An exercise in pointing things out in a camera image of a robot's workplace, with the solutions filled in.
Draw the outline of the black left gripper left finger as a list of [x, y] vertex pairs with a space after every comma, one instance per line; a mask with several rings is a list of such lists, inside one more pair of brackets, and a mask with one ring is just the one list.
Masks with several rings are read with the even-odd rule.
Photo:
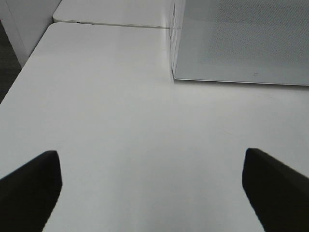
[[45, 151], [0, 180], [0, 230], [43, 231], [62, 190], [56, 151]]

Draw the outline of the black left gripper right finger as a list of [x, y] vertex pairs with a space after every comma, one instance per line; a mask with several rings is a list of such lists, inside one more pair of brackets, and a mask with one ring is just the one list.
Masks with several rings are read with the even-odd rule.
[[257, 148], [246, 150], [242, 186], [266, 232], [309, 230], [309, 179]]

